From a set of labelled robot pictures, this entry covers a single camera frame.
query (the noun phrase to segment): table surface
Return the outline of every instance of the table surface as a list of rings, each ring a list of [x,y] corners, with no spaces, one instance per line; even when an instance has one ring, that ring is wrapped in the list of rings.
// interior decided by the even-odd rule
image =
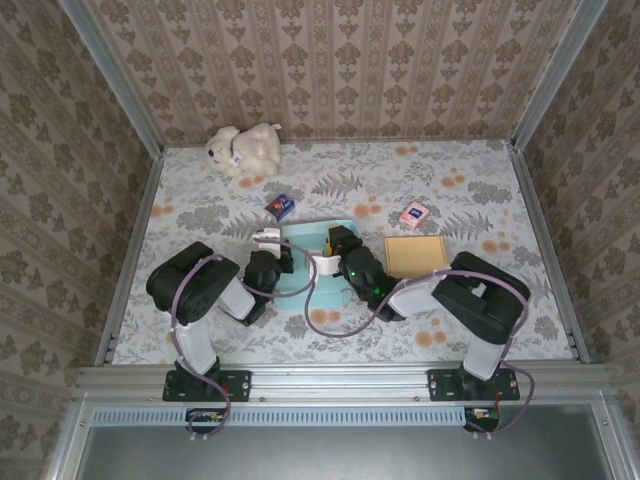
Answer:
[[[275,225],[264,207],[280,193],[296,201],[283,223],[353,219],[383,264],[386,236],[443,235],[449,259],[467,250],[522,279],[531,289],[531,310],[509,358],[571,358],[507,144],[474,140],[287,144],[280,173],[270,178],[223,177],[202,148],[166,150],[114,364],[175,360],[169,318],[145,291],[149,274],[196,240],[244,268],[252,233]],[[412,201],[430,210],[415,231],[398,221]],[[342,332],[368,312],[354,295],[343,309],[314,310],[311,317],[319,328]],[[314,334],[302,312],[274,306],[249,328],[215,307],[203,321],[221,360],[237,364],[461,360],[471,338],[444,309],[405,322],[375,321],[340,340]]]

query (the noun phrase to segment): wall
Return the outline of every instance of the wall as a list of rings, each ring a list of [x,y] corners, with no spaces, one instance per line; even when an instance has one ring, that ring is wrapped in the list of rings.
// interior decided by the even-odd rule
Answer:
[[[164,143],[506,138],[579,0],[90,0]]]
[[[55,447],[149,166],[58,4],[0,2],[1,478],[36,478]]]
[[[640,434],[640,2],[610,1],[525,150],[582,330]]]

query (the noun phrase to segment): cardboard box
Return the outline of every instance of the cardboard box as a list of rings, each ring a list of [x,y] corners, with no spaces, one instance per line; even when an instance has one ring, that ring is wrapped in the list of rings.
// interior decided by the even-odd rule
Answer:
[[[441,236],[387,237],[384,247],[387,273],[393,277],[419,277],[449,264]]]

